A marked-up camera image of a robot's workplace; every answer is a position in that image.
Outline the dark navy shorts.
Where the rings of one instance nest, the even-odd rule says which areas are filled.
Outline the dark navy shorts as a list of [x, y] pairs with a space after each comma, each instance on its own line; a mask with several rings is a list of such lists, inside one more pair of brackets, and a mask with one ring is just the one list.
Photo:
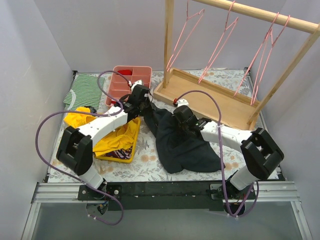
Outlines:
[[167, 109], [152, 103], [143, 119], [155, 137], [159, 161], [169, 174], [182, 170], [213, 173], [222, 169], [220, 157], [209, 142], [184, 133]]

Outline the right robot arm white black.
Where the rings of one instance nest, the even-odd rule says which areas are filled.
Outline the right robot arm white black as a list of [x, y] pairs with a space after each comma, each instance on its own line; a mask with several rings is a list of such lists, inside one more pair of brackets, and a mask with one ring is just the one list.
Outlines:
[[188, 105], [178, 104], [173, 115], [179, 126], [189, 136], [206, 142], [221, 140], [227, 147], [242, 153], [245, 166], [237, 170], [226, 180], [228, 198], [237, 199], [245, 192], [245, 188], [258, 180], [267, 180], [278, 167], [285, 155], [264, 128], [256, 130], [240, 130], [218, 125], [208, 119], [198, 119]]

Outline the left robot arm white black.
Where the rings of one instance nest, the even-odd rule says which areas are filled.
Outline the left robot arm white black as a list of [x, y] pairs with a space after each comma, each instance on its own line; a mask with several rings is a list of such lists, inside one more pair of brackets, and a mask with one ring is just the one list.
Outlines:
[[141, 80], [133, 83], [127, 100], [114, 104], [105, 116], [78, 128], [67, 127], [57, 149], [56, 158], [71, 169], [81, 181], [90, 185], [89, 194], [95, 200], [106, 196], [103, 177], [93, 166], [93, 149], [106, 135], [129, 121], [140, 117], [150, 106], [150, 89]]

